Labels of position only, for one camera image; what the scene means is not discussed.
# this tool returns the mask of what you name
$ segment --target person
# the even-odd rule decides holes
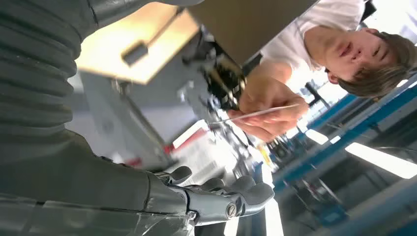
[[[325,67],[328,80],[360,97],[378,97],[409,77],[417,65],[414,44],[360,24],[363,0],[321,0],[262,50],[231,118],[276,106],[298,106],[238,119],[235,124],[265,142],[296,126],[308,105],[285,84]]]

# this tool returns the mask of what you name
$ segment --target thin wire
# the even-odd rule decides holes
[[[409,148],[403,148],[403,147],[375,147],[375,149],[398,149],[398,150],[410,151],[410,152],[417,153],[417,150],[409,149]]]

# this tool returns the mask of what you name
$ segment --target machine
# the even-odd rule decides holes
[[[250,177],[178,187],[187,167],[153,174],[115,164],[65,129],[62,100],[81,42],[148,2],[1,1],[1,235],[190,235],[194,225],[255,214],[273,197]]]

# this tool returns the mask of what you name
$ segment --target wooden board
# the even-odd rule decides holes
[[[240,65],[245,64],[317,0],[205,0],[189,7]]]
[[[84,71],[146,84],[198,32],[198,25],[184,11],[149,47],[149,53],[129,67],[121,55],[141,41],[147,43],[175,14],[176,7],[150,3],[128,17],[87,37],[76,60]]]

